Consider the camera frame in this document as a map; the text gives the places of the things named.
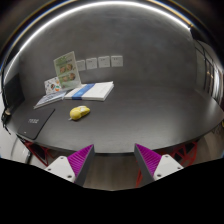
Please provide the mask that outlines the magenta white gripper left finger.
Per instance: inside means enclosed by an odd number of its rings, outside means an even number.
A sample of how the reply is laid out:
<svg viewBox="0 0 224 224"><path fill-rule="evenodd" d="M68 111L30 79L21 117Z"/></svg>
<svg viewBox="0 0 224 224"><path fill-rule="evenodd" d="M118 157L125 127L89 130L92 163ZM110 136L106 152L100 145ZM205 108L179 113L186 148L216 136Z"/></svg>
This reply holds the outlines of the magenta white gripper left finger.
<svg viewBox="0 0 224 224"><path fill-rule="evenodd" d="M59 156L45 170L69 182L82 186L94 155L94 145L89 145L68 157Z"/></svg>

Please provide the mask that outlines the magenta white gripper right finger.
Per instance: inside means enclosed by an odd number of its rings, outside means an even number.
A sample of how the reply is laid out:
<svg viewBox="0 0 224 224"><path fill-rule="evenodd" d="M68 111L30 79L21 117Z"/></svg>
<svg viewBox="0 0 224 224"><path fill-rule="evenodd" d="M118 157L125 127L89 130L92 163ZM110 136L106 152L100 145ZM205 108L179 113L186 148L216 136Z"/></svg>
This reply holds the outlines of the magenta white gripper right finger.
<svg viewBox="0 0 224 224"><path fill-rule="evenodd" d="M140 144L135 144L134 155L137 159L142 174L142 180L145 185L160 180L183 168L183 166L170 155L159 155Z"/></svg>

